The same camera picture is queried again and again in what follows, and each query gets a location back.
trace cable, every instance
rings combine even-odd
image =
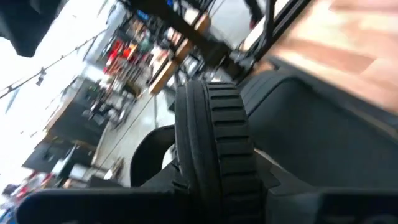
[[[49,66],[47,66],[47,67],[45,67],[45,68],[42,67],[42,69],[41,69],[40,72],[38,72],[38,73],[36,73],[35,75],[29,77],[29,78],[26,79],[25,81],[22,82],[22,80],[25,79],[25,78],[20,78],[19,80],[17,80],[17,81],[14,82],[13,84],[9,85],[8,87],[3,88],[2,90],[0,90],[0,93],[2,93],[2,92],[4,92],[4,91],[5,91],[5,93],[3,93],[2,95],[0,95],[0,99],[3,98],[3,97],[5,97],[6,95],[8,95],[10,92],[12,92],[12,91],[14,91],[14,90],[20,88],[22,85],[24,85],[24,84],[26,84],[27,82],[31,81],[31,80],[34,79],[35,77],[37,77],[37,76],[39,76],[39,75],[43,75],[44,72],[45,72],[47,69],[49,69],[50,67],[54,66],[56,63],[58,63],[59,61],[61,61],[61,60],[64,59],[65,57],[71,55],[72,53],[74,53],[74,51],[80,49],[80,47],[84,46],[84,45],[87,44],[89,41],[95,39],[97,36],[101,35],[101,34],[102,34],[103,32],[105,32],[106,30],[107,30],[107,29],[101,31],[99,34],[95,35],[94,37],[92,37],[92,38],[90,38],[90,39],[84,41],[83,44],[81,44],[81,45],[75,47],[74,50],[72,50],[71,52],[67,53],[66,55],[62,55],[58,60],[56,60],[55,62],[53,62],[53,63],[50,64]]]
[[[210,5],[210,7],[207,9],[207,11],[208,11],[208,13],[210,14],[210,12],[211,12],[211,10],[213,9],[213,7],[214,7],[214,5],[216,4],[216,1],[214,0],[212,3],[211,3],[211,5]]]
[[[210,13],[211,10],[213,9],[213,6],[215,5],[215,2],[216,2],[216,1],[213,1],[213,4],[212,4],[211,7],[210,7],[209,13]],[[217,6],[216,10],[214,10],[213,15],[211,15],[210,17],[213,17],[213,16],[218,12],[218,10],[219,10],[220,7],[224,4],[224,2],[225,2],[225,0],[222,0],[222,1],[221,1],[221,3]]]

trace wooden surface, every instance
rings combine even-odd
[[[261,30],[259,24],[243,47]],[[268,53],[398,113],[396,0],[313,0]],[[266,68],[262,62],[257,72]]]
[[[196,11],[187,11],[185,14],[185,20],[191,24],[193,20],[197,16]],[[210,26],[210,18],[208,17],[207,14],[203,15],[201,19],[199,19],[197,25],[195,26],[196,30],[199,32],[204,32],[207,28]],[[177,42],[179,39],[179,35],[176,36],[174,35],[174,41]],[[177,49],[176,52],[176,60],[167,62],[166,66],[164,69],[160,72],[159,76],[155,79],[153,84],[149,87],[149,93],[151,94],[158,94],[160,91],[163,89],[163,87],[167,84],[168,80],[170,77],[174,74],[175,70],[177,69],[178,65],[180,62],[182,62],[185,57],[189,54],[189,51],[192,49],[192,44],[189,40],[184,40],[182,45]],[[154,66],[154,71],[153,74],[155,74],[158,69],[160,69],[160,65],[167,59],[167,54],[163,55],[163,57],[158,58],[158,60],[155,61],[153,64]]]

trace black chair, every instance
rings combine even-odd
[[[277,58],[271,62],[277,70],[241,90],[258,149],[313,186],[398,187],[398,145],[383,129],[394,129],[394,115]]]

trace metal rack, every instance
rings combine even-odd
[[[302,12],[310,0],[290,0],[284,8],[274,17],[276,0],[266,1],[266,22],[264,32],[249,49],[242,59],[231,55],[233,49],[222,41],[208,39],[197,32],[193,27],[212,1],[205,1],[200,6],[197,0],[186,0],[191,6],[200,10],[195,22],[190,26],[178,13],[169,8],[162,0],[152,1],[130,1],[129,9],[140,9],[145,13],[156,15],[166,22],[170,27],[180,32],[184,38],[176,45],[178,47],[185,38],[190,39],[200,49],[205,65],[212,69],[223,69],[232,79],[239,83],[252,71],[254,64],[270,49],[273,43],[284,33],[294,19]]]
[[[146,62],[141,62],[140,58],[134,62],[129,62],[127,59],[116,57],[107,73],[116,77],[122,83],[131,83],[140,90],[146,87],[149,78],[152,76],[152,70]]]

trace black seat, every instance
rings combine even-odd
[[[33,57],[66,0],[0,1],[0,37],[11,41],[18,55]]]
[[[255,146],[299,179],[323,187],[398,187],[395,140],[294,71],[259,74],[241,95]]]

